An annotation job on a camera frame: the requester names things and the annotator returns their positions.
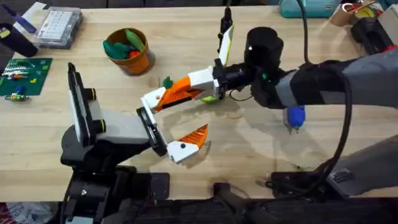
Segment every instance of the small green object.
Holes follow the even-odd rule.
[[[267,75],[267,73],[263,72],[261,77],[262,77],[263,80],[267,80],[268,75]]]
[[[163,87],[166,88],[166,89],[171,88],[173,86],[173,84],[174,84],[174,82],[173,82],[173,80],[171,80],[170,77],[166,77],[163,80]]]
[[[215,96],[207,96],[201,99],[201,101],[204,103],[215,103],[218,101],[218,99]]]
[[[109,41],[104,40],[102,42],[102,45],[104,47],[105,53],[116,60],[125,60],[127,59],[127,55],[123,55],[122,52],[120,52],[116,47],[114,47]]]
[[[130,30],[124,30],[126,32],[126,38],[130,42],[130,44],[135,47],[140,52],[144,49],[144,44],[141,39],[137,36],[137,34],[131,32]]]

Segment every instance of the black electrical cable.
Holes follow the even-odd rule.
[[[307,13],[305,12],[305,8],[302,0],[297,0],[298,5],[300,6],[301,16],[303,19],[304,26],[304,61],[306,64],[311,64],[308,59],[308,24],[307,24]]]
[[[301,192],[299,194],[289,195],[286,197],[268,200],[266,202],[261,203],[262,205],[271,203],[271,202],[281,201],[281,200],[292,200],[292,199],[296,199],[296,198],[306,197],[308,194],[312,193],[315,189],[317,189],[322,183],[324,183],[326,181],[326,178],[330,175],[330,173],[335,168],[335,166],[341,156],[341,153],[343,152],[346,141],[348,139],[349,127],[351,125],[351,117],[353,114],[353,96],[352,96],[352,91],[351,91],[351,85],[350,85],[347,77],[344,76],[343,72],[341,72],[333,67],[325,67],[325,70],[328,72],[333,72],[336,76],[338,76],[341,79],[341,81],[343,82],[344,89],[345,89],[345,116],[344,116],[343,130],[341,132],[341,136],[340,136],[339,143],[337,145],[337,149],[331,159],[329,159],[326,163],[321,164],[321,166],[322,166],[321,170],[324,170],[324,172],[322,172],[321,176],[311,185],[310,188],[308,188],[307,190],[305,190],[304,192]]]
[[[235,91],[235,90],[231,90],[231,91],[229,92],[229,97],[230,97],[232,100],[234,100],[234,101],[242,102],[242,101],[249,100],[249,99],[251,99],[251,98],[253,97],[253,95],[250,95],[249,97],[244,98],[244,99],[236,99],[235,97],[232,96],[232,92],[233,92],[233,91]]]

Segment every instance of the black cable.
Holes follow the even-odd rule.
[[[306,64],[311,64],[308,59],[308,24],[307,24],[307,13],[305,11],[302,0],[297,0],[298,5],[300,6],[301,16],[303,18],[303,26],[304,26],[304,61]]]
[[[322,172],[321,176],[311,185],[310,188],[305,190],[302,193],[295,194],[295,195],[290,195],[286,197],[281,197],[281,198],[275,198],[271,199],[269,201],[263,202],[262,204],[266,203],[271,203],[271,202],[276,202],[276,201],[281,201],[281,200],[292,200],[295,198],[301,198],[301,197],[306,197],[308,194],[312,193],[316,188],[318,188],[322,183],[326,181],[326,178],[330,175],[330,173],[333,171],[335,168],[341,153],[343,152],[343,149],[345,147],[346,141],[348,139],[348,133],[349,133],[349,126],[351,125],[351,117],[353,114],[353,96],[352,96],[352,91],[351,91],[351,85],[349,83],[349,80],[347,77],[344,76],[343,72],[332,68],[332,67],[325,67],[326,71],[333,72],[335,75],[337,75],[341,81],[344,83],[344,89],[345,89],[345,116],[344,116],[344,123],[343,123],[343,130],[341,132],[340,140],[337,145],[337,149],[331,159],[326,161],[325,163],[321,164],[323,166],[321,170],[324,170]]]
[[[325,161],[324,163],[320,164],[315,170],[313,170],[311,173],[307,174],[309,177],[311,176],[319,176],[322,173],[324,173],[327,165],[330,163],[331,159],[328,159],[327,161]],[[298,187],[295,187],[293,185],[290,184],[285,184],[283,182],[279,182],[276,180],[268,180],[266,181],[265,184],[266,187],[270,188],[270,189],[277,189],[277,188],[281,188],[283,187],[284,189],[290,189],[291,191],[296,191],[296,192],[305,192],[305,189],[300,189]]]
[[[235,90],[231,90],[231,91],[229,92],[229,97],[230,97],[232,100],[234,100],[234,101],[242,102],[242,101],[249,100],[249,99],[251,99],[251,98],[253,97],[253,95],[251,95],[251,96],[249,96],[249,97],[247,97],[247,98],[244,98],[244,99],[236,99],[235,97],[232,96],[232,92],[233,92],[233,91],[235,91]]]

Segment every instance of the wooden table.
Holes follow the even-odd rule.
[[[222,7],[157,9],[85,9],[85,20],[70,50],[41,50],[52,57],[42,94],[26,103],[0,100],[0,201],[61,200],[71,168],[61,165],[60,140],[72,124],[68,104],[67,63],[73,62],[86,87],[96,88],[103,109],[135,114],[139,98],[154,88],[153,80],[177,80],[188,72],[213,65]],[[234,39],[229,64],[243,61],[247,32],[271,26],[284,40],[282,68],[303,63],[301,19],[284,19],[276,7],[234,7]],[[44,11],[38,12],[39,24]],[[116,29],[143,31],[156,54],[146,75],[129,77],[105,55],[101,42]],[[344,29],[326,19],[309,19],[309,57],[312,62],[358,56]],[[248,96],[249,90],[235,97]],[[260,107],[254,100],[229,98],[214,105],[191,101],[156,115],[166,137],[179,138],[209,123],[211,146],[204,160],[182,166],[147,150],[126,162],[141,172],[168,172],[170,198],[207,198],[214,182],[228,181],[250,197],[272,197],[256,184],[275,170],[311,169],[335,151],[341,132],[343,106],[308,106],[307,122],[289,135],[282,112]],[[351,154],[398,132],[394,109],[355,106],[344,154]],[[375,190],[366,196],[398,196],[397,189]]]

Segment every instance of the blue pen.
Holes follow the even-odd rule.
[[[8,12],[8,14],[10,14],[15,21],[17,21],[17,23],[21,25],[28,33],[34,34],[36,32],[36,28],[30,24],[30,22],[18,15],[14,10],[10,9],[10,7],[6,6],[5,4],[1,5]]]

